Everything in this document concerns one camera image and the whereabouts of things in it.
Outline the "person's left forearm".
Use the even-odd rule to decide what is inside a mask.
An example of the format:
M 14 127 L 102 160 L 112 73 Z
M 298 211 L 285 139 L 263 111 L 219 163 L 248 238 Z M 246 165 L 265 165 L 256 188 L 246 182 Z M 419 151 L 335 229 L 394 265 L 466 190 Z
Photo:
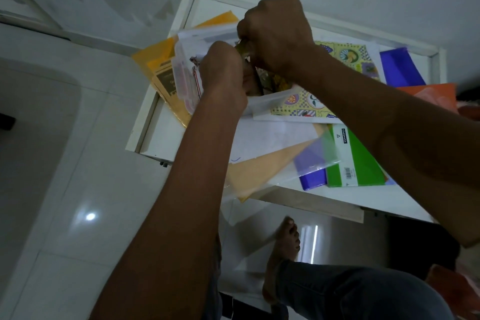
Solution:
M 163 189 L 89 320 L 200 320 L 242 94 L 205 92 Z

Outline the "yellow envelope with dark print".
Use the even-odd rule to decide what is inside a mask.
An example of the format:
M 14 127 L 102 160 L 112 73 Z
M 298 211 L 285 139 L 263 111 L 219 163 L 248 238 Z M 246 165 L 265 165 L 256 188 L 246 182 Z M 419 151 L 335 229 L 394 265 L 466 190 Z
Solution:
M 151 85 L 159 93 L 177 120 L 186 128 L 191 114 L 187 111 L 184 100 L 177 95 L 176 83 L 171 58 L 157 58 L 147 63 L 152 72 Z

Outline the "colourful patterned paper sheet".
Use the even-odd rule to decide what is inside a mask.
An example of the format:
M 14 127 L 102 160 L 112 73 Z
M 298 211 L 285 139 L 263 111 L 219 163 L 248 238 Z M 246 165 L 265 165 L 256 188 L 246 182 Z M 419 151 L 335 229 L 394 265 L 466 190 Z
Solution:
M 338 41 L 316 41 L 330 56 L 347 67 L 386 84 L 380 50 L 377 44 L 353 44 Z M 312 93 L 301 89 L 289 96 L 282 104 L 266 111 L 254 112 L 256 121 L 342 124 L 342 121 Z

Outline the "person's left hand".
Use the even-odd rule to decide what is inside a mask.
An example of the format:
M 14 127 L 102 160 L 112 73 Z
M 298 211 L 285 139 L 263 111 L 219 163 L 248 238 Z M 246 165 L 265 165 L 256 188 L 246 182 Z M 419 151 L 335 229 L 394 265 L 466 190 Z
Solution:
M 214 42 L 200 63 L 201 103 L 241 116 L 248 97 L 243 89 L 243 58 L 224 41 Z

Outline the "person's leg in jeans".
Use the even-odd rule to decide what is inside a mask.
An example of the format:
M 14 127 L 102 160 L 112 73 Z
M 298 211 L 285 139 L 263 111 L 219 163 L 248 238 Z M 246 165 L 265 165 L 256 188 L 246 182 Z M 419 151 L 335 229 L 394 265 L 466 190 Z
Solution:
M 389 268 L 283 260 L 273 295 L 308 320 L 455 320 L 431 286 Z

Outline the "orange paper sheet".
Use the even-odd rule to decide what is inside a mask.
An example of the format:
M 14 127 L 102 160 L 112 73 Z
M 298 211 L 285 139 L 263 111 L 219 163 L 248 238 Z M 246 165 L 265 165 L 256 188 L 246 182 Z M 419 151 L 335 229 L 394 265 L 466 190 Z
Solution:
M 459 114 L 456 96 L 457 86 L 454 83 L 405 86 L 397 87 L 397 90 L 403 91 L 433 105 L 440 106 L 457 115 Z

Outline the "person's bare foot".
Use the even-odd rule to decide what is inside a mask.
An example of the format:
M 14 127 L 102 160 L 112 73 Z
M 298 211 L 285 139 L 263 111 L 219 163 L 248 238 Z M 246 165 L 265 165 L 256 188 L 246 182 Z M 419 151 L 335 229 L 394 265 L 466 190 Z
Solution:
M 276 275 L 279 266 L 284 261 L 294 262 L 301 249 L 300 235 L 295 221 L 286 216 L 275 233 L 273 250 L 268 258 L 262 296 L 270 305 L 276 305 L 279 301 L 276 296 Z

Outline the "yellow paper sheet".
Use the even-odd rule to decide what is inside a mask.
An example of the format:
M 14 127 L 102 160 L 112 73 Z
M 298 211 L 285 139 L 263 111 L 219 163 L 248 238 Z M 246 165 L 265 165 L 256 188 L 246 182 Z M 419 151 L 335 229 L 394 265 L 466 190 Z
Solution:
M 227 24 L 232 24 L 234 22 L 238 22 L 239 18 L 233 14 L 232 11 L 225 12 L 223 14 L 217 15 L 210 20 L 207 20 L 193 28 L 188 29 L 197 31 L 202 30 L 209 27 L 216 27 L 222 26 Z M 169 37 L 165 40 L 162 40 L 158 43 L 150 45 L 145 49 L 142 49 L 136 53 L 134 53 L 131 58 L 140 68 L 142 74 L 147 77 L 149 82 L 153 80 L 154 71 L 149 67 L 149 63 L 153 61 L 159 60 L 159 62 L 165 62 L 170 60 L 175 56 L 174 47 L 178 41 L 178 36 L 175 33 L 173 37 Z

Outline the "small golden brown packet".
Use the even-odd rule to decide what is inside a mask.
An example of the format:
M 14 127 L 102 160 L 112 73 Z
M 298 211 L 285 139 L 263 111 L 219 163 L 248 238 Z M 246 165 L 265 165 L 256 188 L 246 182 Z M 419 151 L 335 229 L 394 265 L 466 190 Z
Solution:
M 254 64 L 250 61 L 249 57 L 245 57 L 241 55 L 240 41 L 235 42 L 235 49 L 240 54 L 243 59 L 243 62 L 250 62 L 253 66 Z M 288 91 L 293 87 L 293 83 L 287 81 L 285 78 L 279 76 L 278 74 L 269 72 L 265 69 L 255 67 L 258 73 L 258 77 L 260 79 L 262 85 L 262 96 L 279 93 L 283 91 Z

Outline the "clear plastic zip bag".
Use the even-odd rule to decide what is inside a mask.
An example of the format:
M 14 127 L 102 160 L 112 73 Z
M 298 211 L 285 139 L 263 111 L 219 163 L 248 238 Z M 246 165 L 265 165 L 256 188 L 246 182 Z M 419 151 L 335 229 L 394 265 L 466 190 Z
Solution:
M 217 41 L 223 41 L 233 47 L 239 41 L 236 24 L 207 27 L 200 30 L 183 30 L 177 35 L 175 56 L 172 59 L 177 95 L 184 101 L 187 110 L 193 114 L 203 93 L 200 76 L 200 63 L 206 56 L 210 46 Z M 282 104 L 288 97 L 300 91 L 293 84 L 290 90 L 268 94 L 260 97 L 248 97 L 245 115 L 253 118 L 253 113 L 263 112 Z

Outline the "white paper sheet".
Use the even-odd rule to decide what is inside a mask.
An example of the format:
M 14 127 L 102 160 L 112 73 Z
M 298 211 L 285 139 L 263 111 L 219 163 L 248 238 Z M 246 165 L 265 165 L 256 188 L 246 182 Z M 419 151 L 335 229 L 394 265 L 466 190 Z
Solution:
M 255 121 L 245 116 L 237 124 L 229 163 L 254 159 L 317 137 L 312 123 Z

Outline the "blue paper sheet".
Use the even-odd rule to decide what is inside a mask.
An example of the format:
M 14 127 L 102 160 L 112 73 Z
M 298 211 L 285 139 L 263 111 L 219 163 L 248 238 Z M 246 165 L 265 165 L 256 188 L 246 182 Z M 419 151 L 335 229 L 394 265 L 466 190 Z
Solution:
M 381 51 L 380 57 L 388 86 L 399 88 L 426 85 L 407 47 Z

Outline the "purple paper packet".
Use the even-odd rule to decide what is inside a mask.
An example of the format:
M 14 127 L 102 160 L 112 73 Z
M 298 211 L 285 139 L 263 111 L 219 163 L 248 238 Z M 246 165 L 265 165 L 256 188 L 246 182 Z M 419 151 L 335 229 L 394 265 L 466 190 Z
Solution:
M 331 163 L 329 142 L 317 138 L 293 160 L 303 191 L 327 185 L 326 168 Z

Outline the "person's right forearm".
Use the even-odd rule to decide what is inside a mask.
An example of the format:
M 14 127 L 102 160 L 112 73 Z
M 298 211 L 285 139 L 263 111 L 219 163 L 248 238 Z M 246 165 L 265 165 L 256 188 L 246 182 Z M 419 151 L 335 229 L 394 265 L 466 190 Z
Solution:
M 480 244 L 480 123 L 367 77 L 314 43 L 285 76 L 313 93 L 462 246 Z

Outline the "white table with raised rim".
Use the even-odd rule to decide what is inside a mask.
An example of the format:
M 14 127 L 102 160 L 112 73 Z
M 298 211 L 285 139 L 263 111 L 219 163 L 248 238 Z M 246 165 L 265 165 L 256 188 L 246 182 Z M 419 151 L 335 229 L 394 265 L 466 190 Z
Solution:
M 181 0 L 169 36 L 194 27 L 223 12 L 232 11 L 239 19 L 260 0 Z M 428 84 L 448 82 L 447 49 L 401 37 L 370 27 L 324 15 L 305 13 L 315 40 L 355 44 L 376 43 L 381 51 L 406 47 Z M 162 162 L 172 162 L 185 131 L 163 99 L 149 86 L 132 128 L 126 150 Z M 361 208 L 434 222 L 398 185 L 329 188 L 321 186 L 306 192 L 321 198 L 345 202 Z

